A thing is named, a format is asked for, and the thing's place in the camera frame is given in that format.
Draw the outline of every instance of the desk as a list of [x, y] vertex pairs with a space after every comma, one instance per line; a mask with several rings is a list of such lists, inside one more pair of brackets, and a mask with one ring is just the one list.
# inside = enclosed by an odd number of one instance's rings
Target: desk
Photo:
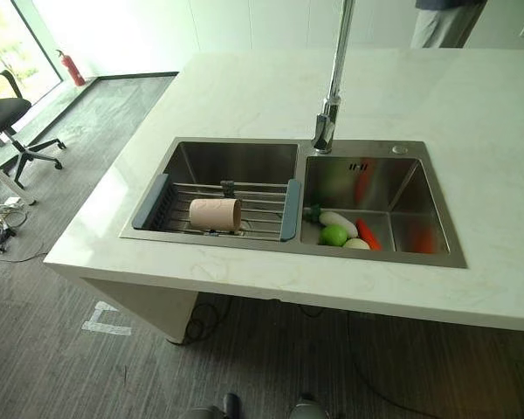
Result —
[[468, 269], [119, 236], [175, 137], [310, 139], [332, 57], [193, 58], [45, 263], [177, 341], [197, 292], [524, 330], [524, 51], [357, 50], [346, 60], [336, 141], [424, 141]]

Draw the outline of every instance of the office chair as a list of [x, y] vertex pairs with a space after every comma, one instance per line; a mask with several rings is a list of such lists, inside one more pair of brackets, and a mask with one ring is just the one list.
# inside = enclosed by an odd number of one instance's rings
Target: office chair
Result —
[[[241, 419], [240, 400], [229, 393], [224, 397], [223, 411], [215, 406], [189, 410], [179, 419]], [[328, 413], [310, 394], [303, 394], [288, 419], [328, 419]]]
[[19, 152], [19, 155], [17, 156], [17, 170], [14, 182], [17, 183], [20, 188], [23, 188], [24, 185], [22, 185], [19, 181], [19, 176], [24, 171], [26, 162], [33, 161], [34, 159], [54, 161], [56, 163], [54, 167], [57, 169], [62, 169], [62, 163], [60, 163], [58, 159], [48, 155], [42, 155], [38, 153], [38, 151], [42, 150], [43, 148], [47, 148], [52, 144], [57, 144], [60, 149], [64, 149], [66, 146], [58, 138], [30, 147], [25, 147], [16, 139], [14, 139], [12, 135], [15, 134], [16, 131], [14, 131], [11, 126], [18, 122], [21, 117], [24, 116], [27, 111], [29, 111], [31, 108], [31, 103], [29, 100], [25, 100], [22, 97], [11, 72], [4, 70], [3, 72], [0, 72], [0, 76], [4, 76], [8, 80], [11, 88], [17, 96], [16, 98], [0, 99], [0, 133], [6, 134], [8, 138], [10, 138], [11, 144]]

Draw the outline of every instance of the faucet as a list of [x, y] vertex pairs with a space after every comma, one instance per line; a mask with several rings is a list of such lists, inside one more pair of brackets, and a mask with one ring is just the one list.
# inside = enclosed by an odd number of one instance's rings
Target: faucet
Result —
[[332, 151], [334, 139], [335, 119], [340, 108], [340, 82], [343, 72], [343, 63], [348, 49], [349, 28], [353, 16], [355, 0], [343, 0], [340, 17], [340, 33], [334, 55], [334, 67], [328, 96], [324, 99], [322, 112], [316, 115], [316, 129], [312, 144], [317, 153], [327, 154]]

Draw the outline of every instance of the red fire extinguisher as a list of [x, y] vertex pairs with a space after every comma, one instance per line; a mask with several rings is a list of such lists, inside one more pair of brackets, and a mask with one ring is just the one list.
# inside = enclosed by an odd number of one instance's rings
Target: red fire extinguisher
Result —
[[72, 76], [73, 82], [76, 84], [76, 86], [83, 86], [86, 81], [83, 77], [81, 77], [81, 74], [79, 74], [78, 67], [76, 67], [76, 65], [73, 63], [70, 56], [65, 55], [61, 50], [56, 51], [59, 52], [60, 62], [68, 69], [68, 72]]

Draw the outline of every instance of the wall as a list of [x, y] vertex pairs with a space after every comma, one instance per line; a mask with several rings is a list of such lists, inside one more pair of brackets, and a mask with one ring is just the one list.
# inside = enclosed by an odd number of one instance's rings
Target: wall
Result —
[[[197, 52], [332, 48], [341, 0], [33, 0], [84, 75], [179, 71]], [[407, 47], [415, 0], [358, 0], [350, 47]], [[524, 0], [489, 0], [469, 46], [524, 48]]]
[[488, 0], [466, 46], [524, 50], [523, 26], [524, 0]]

